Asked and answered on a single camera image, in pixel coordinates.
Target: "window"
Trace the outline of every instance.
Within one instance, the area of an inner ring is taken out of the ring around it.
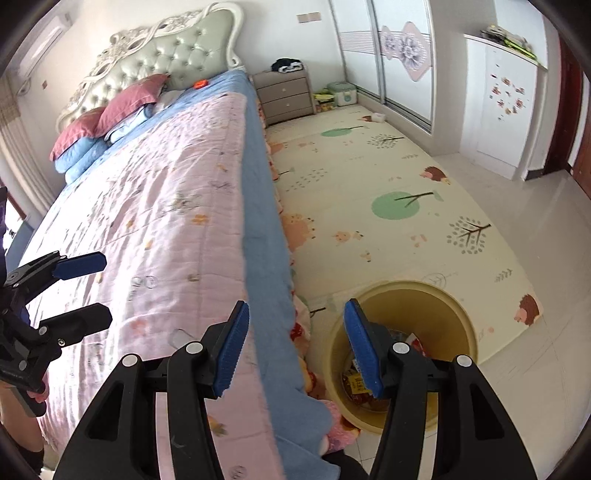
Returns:
[[[18,229],[21,227],[25,219],[25,212],[21,210],[18,204],[8,194],[8,201],[6,203],[6,233],[4,234],[3,247],[8,250],[16,236]]]

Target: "play mat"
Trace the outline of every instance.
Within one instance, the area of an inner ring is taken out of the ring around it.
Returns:
[[[466,310],[478,361],[542,312],[495,225],[445,169],[359,105],[268,129],[295,290],[315,321],[334,323],[372,285],[418,280]]]

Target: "pink pillow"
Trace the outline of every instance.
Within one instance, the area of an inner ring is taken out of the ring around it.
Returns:
[[[57,137],[56,144],[53,146],[49,159],[55,161],[62,153],[81,138],[96,138],[97,135],[95,135],[95,129],[99,123],[100,116],[104,111],[105,107],[103,106],[95,108],[94,110],[84,113],[68,125],[60,136]]]
[[[142,105],[156,103],[167,79],[168,75],[157,73],[123,90],[107,105],[96,126],[95,136],[104,137],[115,125],[129,117]]]

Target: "blue gripper pad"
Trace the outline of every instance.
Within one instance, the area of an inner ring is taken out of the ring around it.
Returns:
[[[53,270],[53,277],[60,280],[70,280],[71,278],[102,272],[106,266],[107,258],[101,252],[95,252],[58,262]]]
[[[216,379],[213,383],[213,392],[221,397],[224,390],[230,387],[236,364],[248,333],[250,311],[246,303],[238,311],[233,320],[233,325],[224,344],[217,356]]]
[[[349,300],[345,304],[345,331],[353,348],[355,359],[361,370],[363,383],[371,390],[375,398],[381,398],[384,385],[380,374],[379,358],[375,352],[367,328],[371,328],[369,321],[363,314],[356,301]]]

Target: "tufted headboard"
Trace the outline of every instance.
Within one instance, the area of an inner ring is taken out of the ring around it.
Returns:
[[[184,90],[198,80],[243,69],[234,53],[242,23],[242,8],[224,2],[113,35],[111,46],[98,56],[96,66],[58,117],[58,133],[83,113],[106,106],[129,85],[155,73],[170,75],[169,89]]]

